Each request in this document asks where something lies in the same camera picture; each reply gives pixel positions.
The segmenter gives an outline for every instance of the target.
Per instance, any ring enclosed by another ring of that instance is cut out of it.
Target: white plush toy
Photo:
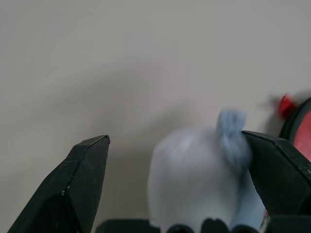
[[[248,171],[252,152],[241,132],[245,118],[224,110],[216,128],[186,128],[157,145],[147,194],[150,222],[162,233],[176,224],[200,233],[207,218],[230,229],[259,228],[265,208]]]

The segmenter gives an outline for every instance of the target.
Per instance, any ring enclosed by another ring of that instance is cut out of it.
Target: fuzzy blue ear
[[[217,122],[220,148],[229,164],[239,173],[245,173],[252,160],[252,151],[242,134],[246,114],[239,110],[222,110]]]

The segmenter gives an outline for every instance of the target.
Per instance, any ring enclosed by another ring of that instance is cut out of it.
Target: stuffed animal
[[[252,151],[242,134],[246,116],[223,110],[217,127],[179,130],[160,142],[148,178],[150,223],[162,233],[176,224],[195,233],[207,218],[220,219],[229,229],[258,229],[265,208],[248,168]]]

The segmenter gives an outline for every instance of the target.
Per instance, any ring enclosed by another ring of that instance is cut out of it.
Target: white wall
[[[308,91],[310,76],[309,0],[2,0],[0,231],[99,134],[112,143],[94,226],[146,216],[161,137],[226,106],[276,133],[274,100]]]

